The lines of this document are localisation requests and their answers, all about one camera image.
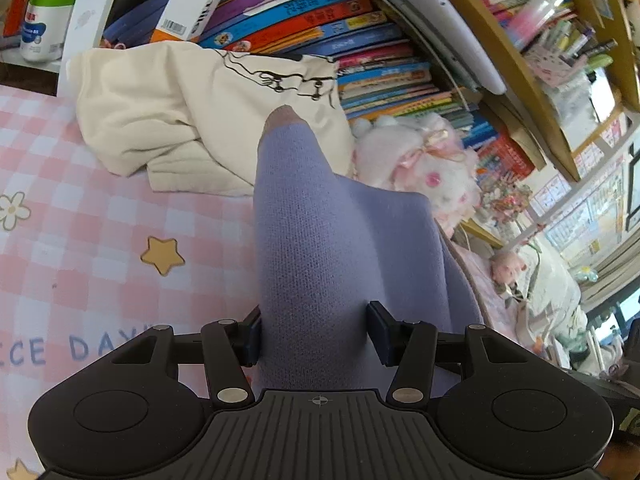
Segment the small pink pig plush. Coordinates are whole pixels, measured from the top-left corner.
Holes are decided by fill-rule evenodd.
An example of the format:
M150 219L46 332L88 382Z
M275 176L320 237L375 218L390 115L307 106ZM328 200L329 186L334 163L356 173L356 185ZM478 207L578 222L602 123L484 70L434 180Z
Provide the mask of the small pink pig plush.
M516 252L499 252L491 258L490 268L496 284L513 285L527 270L527 264Z

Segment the row of colourful books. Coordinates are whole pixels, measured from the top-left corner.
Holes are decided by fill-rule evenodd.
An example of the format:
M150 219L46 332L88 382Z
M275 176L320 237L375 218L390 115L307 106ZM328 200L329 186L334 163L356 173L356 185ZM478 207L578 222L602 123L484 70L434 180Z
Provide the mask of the row of colourful books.
M128 37L122 50L146 46L150 38ZM328 58L337 65L348 125L357 118L466 112L461 87L439 84L430 57L372 0L221 0L198 41L186 43L274 58Z

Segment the white flat keyboard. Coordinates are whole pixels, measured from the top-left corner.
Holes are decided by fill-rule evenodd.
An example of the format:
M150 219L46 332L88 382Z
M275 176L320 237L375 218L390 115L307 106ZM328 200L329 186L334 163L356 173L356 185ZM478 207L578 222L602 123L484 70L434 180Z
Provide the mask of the white flat keyboard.
M434 27L454 58L482 88L496 96L506 93L506 84L494 63L449 0L407 1Z

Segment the purple and pink sweater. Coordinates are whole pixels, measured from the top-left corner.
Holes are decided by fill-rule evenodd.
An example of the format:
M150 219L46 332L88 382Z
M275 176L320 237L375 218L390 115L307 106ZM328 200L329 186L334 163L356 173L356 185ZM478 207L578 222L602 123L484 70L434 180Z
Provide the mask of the purple and pink sweater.
M366 332L372 301L399 321L444 333L482 320L424 196L334 174L289 106L268 116L257 158L256 390L386 390L394 374Z

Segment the white green lidded jar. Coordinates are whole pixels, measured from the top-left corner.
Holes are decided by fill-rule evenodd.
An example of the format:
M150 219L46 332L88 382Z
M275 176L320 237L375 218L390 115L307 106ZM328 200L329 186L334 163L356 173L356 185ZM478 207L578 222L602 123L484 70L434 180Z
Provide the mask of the white green lidded jar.
M45 63L62 58L76 0L29 0L21 28L22 58Z

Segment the pink checked table mat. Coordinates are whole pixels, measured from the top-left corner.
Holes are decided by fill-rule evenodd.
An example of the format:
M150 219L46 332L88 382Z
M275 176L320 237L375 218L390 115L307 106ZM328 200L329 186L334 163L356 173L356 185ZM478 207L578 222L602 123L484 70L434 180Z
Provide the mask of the pink checked table mat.
M253 197L157 193L110 174L75 109L1 91L1 474L42 471L34 403L147 328L258 307Z

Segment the white pink plush bunny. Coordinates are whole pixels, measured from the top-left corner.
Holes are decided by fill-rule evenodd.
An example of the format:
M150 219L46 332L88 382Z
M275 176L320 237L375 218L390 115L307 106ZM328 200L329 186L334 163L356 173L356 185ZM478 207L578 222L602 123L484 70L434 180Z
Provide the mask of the white pink plush bunny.
M447 235L480 206L478 156L447 119L380 116L352 121L354 176L387 191L419 193Z

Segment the cream canvas bag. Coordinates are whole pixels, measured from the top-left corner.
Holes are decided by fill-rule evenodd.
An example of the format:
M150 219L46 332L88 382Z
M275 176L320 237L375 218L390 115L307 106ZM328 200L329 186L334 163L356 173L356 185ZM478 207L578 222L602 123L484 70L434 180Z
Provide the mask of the cream canvas bag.
M106 170L145 170L155 192L250 195L268 116L292 107L337 174L352 171L354 137L337 65L165 41L94 48L66 64L85 144Z

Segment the white usmile box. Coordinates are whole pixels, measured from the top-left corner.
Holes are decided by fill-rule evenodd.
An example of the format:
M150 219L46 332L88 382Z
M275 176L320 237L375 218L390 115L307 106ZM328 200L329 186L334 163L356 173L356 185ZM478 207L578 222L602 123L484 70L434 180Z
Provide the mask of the white usmile box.
M150 43L197 42L221 0L168 0Z

